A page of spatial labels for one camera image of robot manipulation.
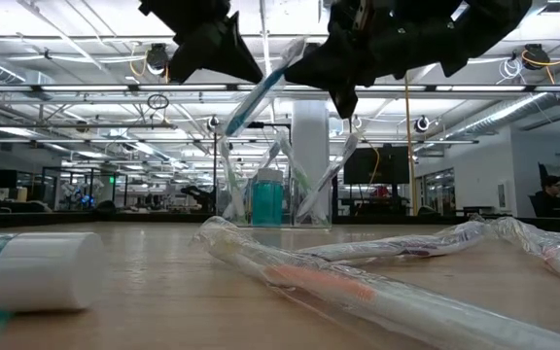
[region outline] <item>desk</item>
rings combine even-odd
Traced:
[[[87,223],[0,230],[95,231],[105,244],[110,271],[102,300],[89,312],[16,316],[0,330],[0,350],[376,348],[190,248],[198,227]],[[334,227],[331,233],[302,230],[280,237],[267,231],[257,239],[299,249],[439,229]],[[369,270],[560,332],[560,278],[506,242],[489,241],[455,256]],[[432,349],[398,334],[386,334],[386,340],[378,348]]]

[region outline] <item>person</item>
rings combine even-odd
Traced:
[[[535,193],[535,212],[538,218],[560,218],[560,177],[548,175],[542,190]]]

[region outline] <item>white column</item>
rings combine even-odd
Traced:
[[[330,163],[330,113],[326,101],[295,101],[291,121],[292,144],[296,161],[301,164],[314,185]],[[330,186],[320,194],[319,201],[330,215]]]

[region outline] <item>table surface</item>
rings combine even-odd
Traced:
[[[356,329],[360,325],[343,327],[279,297],[190,247],[197,228],[93,223],[0,229],[97,232],[106,247],[109,271],[103,296],[91,310],[17,315],[0,327],[0,349],[432,349],[389,332],[373,341]],[[263,244],[299,249],[429,234],[441,228],[335,227],[331,232],[266,231],[256,238]],[[560,277],[503,241],[486,241],[454,256],[368,270],[560,332]]]

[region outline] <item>ceiling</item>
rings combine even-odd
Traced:
[[[264,24],[269,34],[268,46],[271,64],[277,62],[284,48],[293,38],[309,35],[310,41],[325,40],[327,34],[327,11],[320,9],[318,0],[263,0],[265,4]],[[143,52],[152,43],[165,43],[171,54],[176,50],[172,42],[174,33],[154,15],[143,16],[138,10],[137,0],[40,0],[35,1],[40,14],[57,26],[79,45],[93,59],[99,60],[106,70],[84,58],[79,50],[67,44],[58,36],[51,26],[37,19],[25,10],[17,0],[0,0],[0,64],[16,71],[38,71],[51,77],[55,84],[163,84],[162,78],[148,70],[142,75],[135,75],[130,68],[132,63],[136,70],[143,69]],[[250,51],[264,67],[265,41],[261,35],[263,22],[261,2],[259,0],[232,0],[232,11],[239,11],[240,31]],[[414,85],[506,85],[520,83],[517,80],[503,78],[502,64],[513,51],[521,52],[525,44],[538,43],[550,54],[553,60],[560,60],[560,14],[538,15],[533,13],[523,21],[520,27],[510,33],[505,40],[485,53],[483,57],[471,60],[470,64],[450,78],[445,78],[439,65],[431,65],[414,69],[408,73],[409,81]],[[53,59],[46,59],[45,52]],[[553,68],[558,77],[560,65]],[[529,84],[545,83],[547,76],[544,70],[521,72]],[[392,77],[383,77],[376,82],[379,85],[402,84]],[[248,84],[239,82],[232,77],[209,71],[197,71],[188,84]],[[204,137],[205,125],[209,118],[217,116],[226,118],[238,106],[238,101],[245,98],[246,92],[204,92],[204,98],[196,92],[172,94],[172,105],[160,112],[155,123],[165,117],[178,129],[130,129],[127,134],[140,139],[191,139]],[[122,94],[89,94],[104,98],[105,103],[65,104],[66,98],[78,98],[79,94],[60,93],[59,103],[43,103],[43,114],[51,115],[50,123],[76,123],[86,120],[89,123],[136,123],[140,122],[137,107],[147,109],[145,104],[132,104],[123,99]],[[413,96],[409,99],[410,117],[412,120],[425,116],[437,121],[437,129],[453,127],[497,103],[505,96],[490,95],[464,98],[463,95],[442,95],[431,98]],[[21,94],[0,95],[0,103],[29,116],[33,120],[39,116],[40,102],[36,99],[25,99]],[[258,121],[270,122],[272,117],[277,123],[290,123],[293,113],[292,101],[298,96],[278,97],[273,101],[273,113],[270,107],[259,116]],[[334,114],[334,107],[325,95],[318,98],[327,100],[329,110]],[[178,108],[175,100],[179,100],[182,108]],[[362,98],[356,109],[359,123],[369,138],[405,139],[406,110],[403,94],[370,95]],[[348,132],[348,122],[344,122],[344,133]],[[53,134],[57,130],[43,130]],[[90,133],[79,133],[75,129],[60,130],[60,136],[71,138],[106,137],[109,130],[93,130]],[[272,137],[273,130],[266,134],[258,130],[248,130],[243,137]],[[338,144],[332,144],[332,153],[340,151]],[[202,151],[192,145],[157,145],[162,152],[170,157],[179,156],[183,160],[192,160],[193,156],[203,156]],[[264,147],[235,146],[235,152],[264,152]]]

